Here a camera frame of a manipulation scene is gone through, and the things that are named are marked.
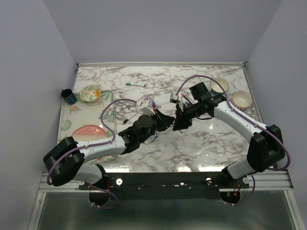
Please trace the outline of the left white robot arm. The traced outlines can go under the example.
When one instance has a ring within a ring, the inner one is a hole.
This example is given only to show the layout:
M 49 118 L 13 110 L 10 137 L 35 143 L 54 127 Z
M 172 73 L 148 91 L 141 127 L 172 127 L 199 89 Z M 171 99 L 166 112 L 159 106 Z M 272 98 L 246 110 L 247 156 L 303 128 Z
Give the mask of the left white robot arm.
M 132 126 L 104 142 L 76 141 L 64 138 L 45 157 L 47 184 L 62 186 L 75 178 L 82 165 L 108 155 L 122 155 L 137 150 L 156 132 L 167 130 L 175 118 L 155 110 L 153 115 L 141 115 Z

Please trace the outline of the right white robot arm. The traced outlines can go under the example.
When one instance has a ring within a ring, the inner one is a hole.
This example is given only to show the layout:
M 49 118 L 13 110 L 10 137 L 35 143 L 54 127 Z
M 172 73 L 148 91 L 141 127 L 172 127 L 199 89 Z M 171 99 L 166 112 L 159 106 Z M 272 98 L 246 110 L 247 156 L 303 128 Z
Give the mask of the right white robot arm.
M 220 181 L 230 188 L 238 179 L 251 173 L 261 173 L 285 157 L 282 147 L 282 133 L 276 126 L 267 126 L 251 119 L 233 107 L 222 95 L 213 96 L 203 82 L 190 88 L 195 104 L 186 106 L 177 95 L 172 94 L 170 101 L 176 104 L 176 118 L 173 130 L 183 130 L 192 126 L 192 120 L 209 114 L 233 128 L 249 143 L 247 156 L 224 169 Z

